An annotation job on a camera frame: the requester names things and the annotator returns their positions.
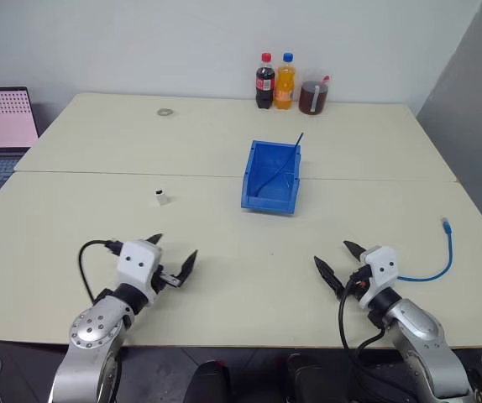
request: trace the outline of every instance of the laptop screen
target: laptop screen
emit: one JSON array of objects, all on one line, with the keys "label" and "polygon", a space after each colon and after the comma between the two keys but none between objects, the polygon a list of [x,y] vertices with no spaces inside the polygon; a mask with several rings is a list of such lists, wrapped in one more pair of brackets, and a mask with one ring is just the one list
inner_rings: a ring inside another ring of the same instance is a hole
[{"label": "laptop screen", "polygon": [[37,139],[26,88],[0,88],[0,149],[27,149]]}]

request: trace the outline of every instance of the white wall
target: white wall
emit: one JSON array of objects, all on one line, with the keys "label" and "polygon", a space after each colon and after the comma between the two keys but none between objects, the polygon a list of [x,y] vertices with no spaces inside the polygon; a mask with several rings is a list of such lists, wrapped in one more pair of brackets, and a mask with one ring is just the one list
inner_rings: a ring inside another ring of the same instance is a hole
[{"label": "white wall", "polygon": [[259,54],[333,74],[332,97],[417,112],[480,0],[0,0],[0,86],[52,119],[82,91],[252,97]]}]

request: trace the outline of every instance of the blue plastic bin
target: blue plastic bin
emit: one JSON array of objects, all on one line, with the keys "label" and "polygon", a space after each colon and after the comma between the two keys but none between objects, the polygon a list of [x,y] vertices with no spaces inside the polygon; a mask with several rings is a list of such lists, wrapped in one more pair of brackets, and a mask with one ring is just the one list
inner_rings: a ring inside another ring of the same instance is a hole
[{"label": "blue plastic bin", "polygon": [[293,214],[299,190],[300,163],[300,145],[295,149],[294,144],[253,141],[244,172],[241,207]]}]

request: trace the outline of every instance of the brown liquid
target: brown liquid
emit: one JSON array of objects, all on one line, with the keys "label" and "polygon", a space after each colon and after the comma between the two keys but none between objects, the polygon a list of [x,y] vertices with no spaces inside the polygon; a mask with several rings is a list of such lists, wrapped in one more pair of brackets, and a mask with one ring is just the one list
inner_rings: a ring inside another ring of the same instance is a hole
[{"label": "brown liquid", "polygon": [[[312,102],[316,94],[316,86],[319,86],[319,95],[312,111]],[[323,110],[327,99],[328,86],[320,81],[305,81],[302,83],[301,95],[299,96],[299,109],[307,115],[317,115]]]}]

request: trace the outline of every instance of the gray floor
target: gray floor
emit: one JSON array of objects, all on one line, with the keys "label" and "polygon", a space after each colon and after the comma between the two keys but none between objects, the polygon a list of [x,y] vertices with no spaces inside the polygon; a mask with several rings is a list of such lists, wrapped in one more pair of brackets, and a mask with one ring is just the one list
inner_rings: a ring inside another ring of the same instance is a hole
[{"label": "gray floor", "polygon": [[[63,358],[63,346],[40,346],[19,343],[1,343],[0,395],[4,402],[46,402],[56,368]],[[238,401],[266,403],[283,402],[277,388],[277,368],[286,357],[302,351],[317,358],[331,372],[337,390],[354,388],[349,380],[348,360],[341,350],[335,349],[282,349],[282,348],[126,348],[123,350],[123,377],[118,402],[182,402],[192,374],[198,364],[216,359],[229,369]],[[460,350],[459,357],[467,368],[479,368],[482,350]],[[383,375],[412,388],[402,364],[388,363],[396,356],[385,351],[369,352]],[[381,393],[393,396],[390,390]]]}]

